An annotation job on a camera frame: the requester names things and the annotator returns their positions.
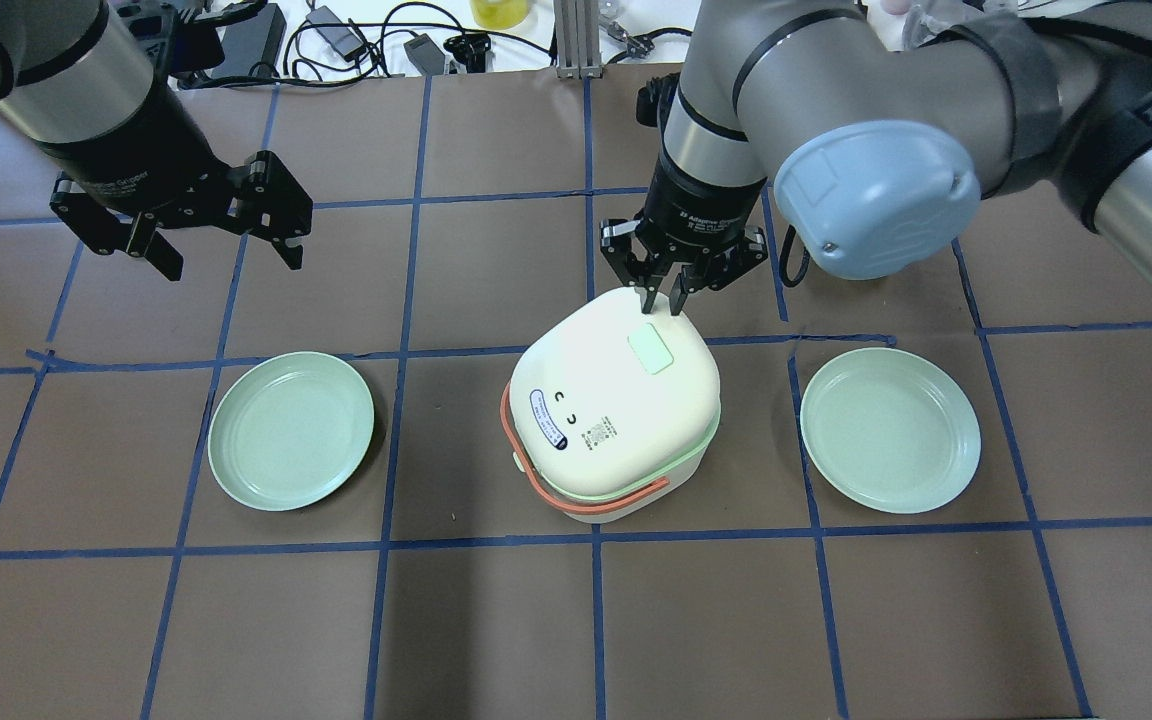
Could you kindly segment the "green plate near right arm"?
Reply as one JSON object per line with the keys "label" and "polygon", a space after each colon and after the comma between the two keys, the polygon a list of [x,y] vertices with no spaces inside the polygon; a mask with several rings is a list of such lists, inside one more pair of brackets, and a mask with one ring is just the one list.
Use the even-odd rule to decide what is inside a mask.
{"label": "green plate near right arm", "polygon": [[801,433],[814,469],[876,511],[941,509],[973,482],[980,423],[958,382],[897,348],[856,348],[808,382]]}

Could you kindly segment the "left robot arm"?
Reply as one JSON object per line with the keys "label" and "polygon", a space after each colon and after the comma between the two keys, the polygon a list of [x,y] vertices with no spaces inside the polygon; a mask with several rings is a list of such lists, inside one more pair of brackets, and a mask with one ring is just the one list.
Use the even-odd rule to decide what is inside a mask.
{"label": "left robot arm", "polygon": [[56,164],[50,209],[88,251],[123,252],[179,281],[182,255],[164,232],[215,227],[301,268],[305,188],[268,150],[225,164],[169,85],[220,65],[219,29],[262,9],[0,1],[0,115]]}

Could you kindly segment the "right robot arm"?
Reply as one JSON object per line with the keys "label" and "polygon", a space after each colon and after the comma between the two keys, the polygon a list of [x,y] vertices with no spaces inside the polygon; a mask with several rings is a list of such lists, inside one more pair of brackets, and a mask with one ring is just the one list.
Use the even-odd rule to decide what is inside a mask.
{"label": "right robot arm", "polygon": [[704,1],[682,69],[641,90],[660,132],[646,200],[602,258],[680,313],[767,260],[764,187],[823,272],[927,259],[982,200],[1058,188],[1152,285],[1152,1],[979,15],[892,53],[852,1]]}

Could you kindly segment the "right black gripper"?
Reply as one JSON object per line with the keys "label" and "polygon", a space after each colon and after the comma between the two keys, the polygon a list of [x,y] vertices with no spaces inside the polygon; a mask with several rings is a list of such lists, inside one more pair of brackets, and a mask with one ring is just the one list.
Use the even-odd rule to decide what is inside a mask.
{"label": "right black gripper", "polygon": [[692,293],[722,290],[768,260],[765,232],[749,225],[764,187],[708,184],[658,165],[639,213],[600,223],[602,259],[621,285],[641,288],[641,313],[669,293],[679,316]]}

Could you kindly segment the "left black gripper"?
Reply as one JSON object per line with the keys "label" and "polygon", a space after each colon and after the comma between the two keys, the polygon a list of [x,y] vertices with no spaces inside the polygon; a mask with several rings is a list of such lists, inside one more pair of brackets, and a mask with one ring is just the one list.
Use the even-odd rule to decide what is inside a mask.
{"label": "left black gripper", "polygon": [[50,143],[61,170],[50,209],[97,255],[126,252],[179,282],[184,259],[162,232],[217,227],[273,247],[303,266],[314,200],[270,150],[238,167],[218,158],[177,100],[147,100],[109,132]]}

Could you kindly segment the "green plate near left arm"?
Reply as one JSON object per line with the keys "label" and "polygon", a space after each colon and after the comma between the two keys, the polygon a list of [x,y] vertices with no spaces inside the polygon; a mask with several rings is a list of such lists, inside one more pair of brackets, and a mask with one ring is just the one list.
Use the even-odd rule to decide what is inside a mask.
{"label": "green plate near left arm", "polygon": [[223,393],[207,464],[225,495],[248,509],[291,511],[342,487],[374,432],[374,397],[356,369],[328,354],[283,354]]}

